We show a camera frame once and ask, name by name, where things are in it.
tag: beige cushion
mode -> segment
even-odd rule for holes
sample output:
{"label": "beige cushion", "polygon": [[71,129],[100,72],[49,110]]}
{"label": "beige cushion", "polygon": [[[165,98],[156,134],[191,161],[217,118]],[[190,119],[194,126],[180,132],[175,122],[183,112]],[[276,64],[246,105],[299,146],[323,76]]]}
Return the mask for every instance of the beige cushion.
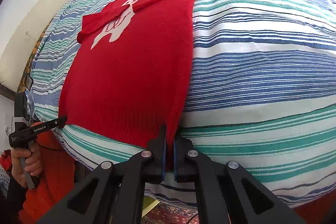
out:
{"label": "beige cushion", "polygon": [[0,57],[0,83],[16,92],[27,60],[44,28],[69,0],[39,0],[16,28]]}

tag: white animal design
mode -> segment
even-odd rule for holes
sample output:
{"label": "white animal design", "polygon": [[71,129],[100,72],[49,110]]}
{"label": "white animal design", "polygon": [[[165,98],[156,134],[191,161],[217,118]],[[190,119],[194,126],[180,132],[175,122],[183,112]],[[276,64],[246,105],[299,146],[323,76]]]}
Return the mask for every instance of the white animal design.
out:
{"label": "white animal design", "polygon": [[122,6],[129,4],[130,6],[121,14],[119,18],[116,20],[111,21],[110,23],[106,24],[103,30],[99,35],[97,35],[93,41],[91,49],[97,45],[97,43],[107,34],[111,34],[109,42],[116,41],[128,24],[131,22],[131,18],[135,15],[133,12],[133,4],[136,3],[138,0],[127,0]]}

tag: metal screw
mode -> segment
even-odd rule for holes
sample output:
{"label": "metal screw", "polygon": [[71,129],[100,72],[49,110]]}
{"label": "metal screw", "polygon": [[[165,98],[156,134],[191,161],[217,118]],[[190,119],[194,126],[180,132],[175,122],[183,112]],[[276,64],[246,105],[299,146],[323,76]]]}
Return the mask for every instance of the metal screw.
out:
{"label": "metal screw", "polygon": [[195,158],[195,157],[198,156],[198,152],[196,150],[189,150],[188,151],[188,156],[192,157],[192,158]]}
{"label": "metal screw", "polygon": [[148,150],[145,150],[145,151],[142,151],[141,152],[141,156],[144,157],[144,158],[148,158],[152,155],[152,152],[148,151]]}
{"label": "metal screw", "polygon": [[103,168],[103,169],[109,169],[109,168],[111,168],[112,163],[109,162],[109,161],[105,161],[105,162],[103,162],[100,166],[101,166],[101,168]]}
{"label": "metal screw", "polygon": [[229,166],[231,169],[237,169],[239,167],[239,163],[232,160],[232,161],[229,161],[229,163],[227,164],[227,166]]}

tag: black cable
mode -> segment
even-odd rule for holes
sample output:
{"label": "black cable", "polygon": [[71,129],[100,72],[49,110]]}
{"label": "black cable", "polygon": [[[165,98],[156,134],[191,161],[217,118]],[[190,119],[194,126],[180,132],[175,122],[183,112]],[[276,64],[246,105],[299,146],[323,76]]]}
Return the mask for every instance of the black cable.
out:
{"label": "black cable", "polygon": [[191,219],[188,220],[188,222],[186,224],[189,224],[191,222],[191,220],[193,220],[196,216],[198,216],[198,213],[195,214],[194,216],[191,217]]}
{"label": "black cable", "polygon": [[48,150],[52,150],[52,151],[64,151],[64,152],[66,152],[65,150],[61,150],[61,149],[53,149],[53,148],[45,147],[45,146],[40,145],[40,144],[39,144],[39,147],[42,147],[42,148],[44,148],[44,149],[48,149]]}

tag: patterned rug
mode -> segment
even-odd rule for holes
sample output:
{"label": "patterned rug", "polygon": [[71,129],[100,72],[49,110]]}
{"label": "patterned rug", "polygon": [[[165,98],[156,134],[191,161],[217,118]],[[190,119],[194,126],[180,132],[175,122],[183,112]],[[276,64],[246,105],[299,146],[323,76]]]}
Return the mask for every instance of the patterned rug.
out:
{"label": "patterned rug", "polygon": [[[160,202],[141,221],[141,224],[186,224],[197,211],[178,208]],[[198,216],[191,220],[190,224],[198,224]]]}

